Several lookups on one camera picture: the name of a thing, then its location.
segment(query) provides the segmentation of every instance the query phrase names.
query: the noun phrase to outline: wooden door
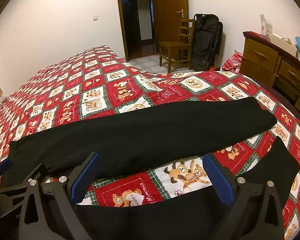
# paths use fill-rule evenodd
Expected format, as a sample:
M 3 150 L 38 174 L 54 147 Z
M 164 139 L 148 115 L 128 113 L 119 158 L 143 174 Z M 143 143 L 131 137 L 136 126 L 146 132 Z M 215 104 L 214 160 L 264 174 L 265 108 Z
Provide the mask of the wooden door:
M 182 13 L 177 12 L 183 10 L 183 17 L 189 18 L 188 0 L 153 0 L 153 2 L 156 42 L 178 41 Z
M 141 44 L 139 12 L 137 0 L 121 0 L 124 29 L 128 53 Z

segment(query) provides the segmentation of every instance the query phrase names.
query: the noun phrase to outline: black bag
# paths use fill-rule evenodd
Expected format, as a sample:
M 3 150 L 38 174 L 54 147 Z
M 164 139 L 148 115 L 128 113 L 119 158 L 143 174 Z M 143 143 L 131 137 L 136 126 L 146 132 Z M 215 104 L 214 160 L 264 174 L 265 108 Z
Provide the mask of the black bag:
M 192 54 L 192 68 L 207 71 L 214 65 L 215 55 L 219 54 L 223 24 L 214 14 L 196 14 Z

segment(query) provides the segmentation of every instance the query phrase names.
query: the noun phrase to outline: bed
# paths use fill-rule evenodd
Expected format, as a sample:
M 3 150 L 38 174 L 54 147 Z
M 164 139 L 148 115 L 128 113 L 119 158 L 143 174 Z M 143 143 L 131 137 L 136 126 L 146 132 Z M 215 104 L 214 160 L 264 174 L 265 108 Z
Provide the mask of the bed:
M 54 126 L 174 101 L 226 101 L 249 96 L 273 113 L 278 123 L 269 131 L 220 149 L 215 156 L 233 174 L 241 174 L 256 165 L 279 136 L 300 164 L 300 120 L 252 79 L 231 72 L 148 73 L 119 58 L 108 46 L 92 48 L 40 70 L 18 91 L 0 100 L 0 162 L 7 157 L 11 140 Z M 229 118 L 236 116 L 224 114 Z M 180 118 L 191 121 L 195 117 Z M 164 139 L 169 124 L 161 129 L 158 139 Z M 187 170 L 190 165 L 200 168 L 202 160 L 194 156 L 125 178 L 96 180 L 80 204 L 149 204 L 211 186 L 209 178 L 205 178 L 205 184 L 183 185 L 181 180 L 171 183 L 169 171 L 176 167 Z M 47 178 L 46 182 L 52 180 L 55 178 Z M 134 199 L 126 198 L 127 194 L 133 194 Z M 285 239 L 289 239 L 300 227 L 300 171 L 282 215 Z

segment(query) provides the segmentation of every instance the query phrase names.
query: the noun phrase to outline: blue gripper pad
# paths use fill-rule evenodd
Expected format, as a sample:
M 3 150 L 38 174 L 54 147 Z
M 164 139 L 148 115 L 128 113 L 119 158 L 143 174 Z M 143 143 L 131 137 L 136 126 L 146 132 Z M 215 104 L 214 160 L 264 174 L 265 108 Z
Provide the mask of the blue gripper pad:
M 71 187 L 70 200 L 73 205 L 80 203 L 84 199 L 90 185 L 98 174 L 100 165 L 101 156 L 97 153 L 94 153 L 92 159 L 85 166 Z
M 202 164 L 205 172 L 207 173 L 221 203 L 232 206 L 234 203 L 233 188 L 223 175 L 221 170 L 215 164 L 213 159 L 205 154 L 202 158 Z
M 10 159 L 5 159 L 0 163 L 0 177 L 12 167 L 12 161 Z

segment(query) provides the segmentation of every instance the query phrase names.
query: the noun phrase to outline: black trousers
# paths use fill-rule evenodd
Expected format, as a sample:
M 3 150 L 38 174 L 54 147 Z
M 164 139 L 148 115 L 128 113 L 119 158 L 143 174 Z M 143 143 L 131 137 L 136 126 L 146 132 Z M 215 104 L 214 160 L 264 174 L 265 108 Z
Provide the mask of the black trousers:
M 234 145 L 277 123 L 255 98 L 185 101 L 57 126 L 10 142 L 13 167 L 2 187 L 23 182 L 40 163 L 67 175 L 92 152 L 102 158 L 98 178 L 129 175 L 182 157 Z
M 299 169 L 298 162 L 277 137 L 271 150 L 257 165 L 240 176 L 250 183 L 266 185 L 269 180 L 274 182 L 283 208 Z M 92 236 L 103 240 L 209 239 L 228 211 L 213 187 L 143 206 L 76 208 Z

